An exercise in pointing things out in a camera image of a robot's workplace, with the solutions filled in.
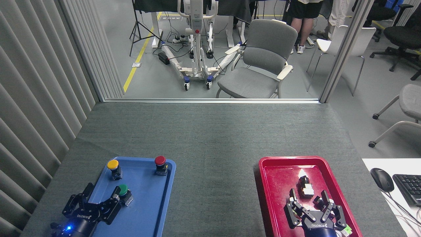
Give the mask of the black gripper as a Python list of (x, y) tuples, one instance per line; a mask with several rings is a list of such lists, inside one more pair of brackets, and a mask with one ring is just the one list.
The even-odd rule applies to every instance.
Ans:
[(319, 212), (311, 212), (316, 218), (315, 222), (304, 215), (303, 207), (297, 202), (295, 189), (289, 191), (289, 200), (284, 206), (284, 212), (290, 229), (297, 226), (302, 227), (305, 237), (336, 237), (334, 223), (329, 219), (331, 212), (335, 215), (336, 228), (346, 228), (346, 220), (343, 216), (343, 208), (341, 205), (329, 198), (328, 192), (323, 190), (320, 196), (316, 196), (313, 200), (314, 206)]
[(89, 182), (83, 192), (70, 196), (62, 210), (62, 214), (68, 220), (64, 224), (51, 224), (51, 228), (54, 230), (51, 234), (52, 237), (91, 237), (99, 222), (111, 225), (122, 207), (119, 195), (112, 195), (107, 200), (99, 203), (99, 211), (75, 211), (77, 206), (84, 207), (93, 190), (94, 185)]

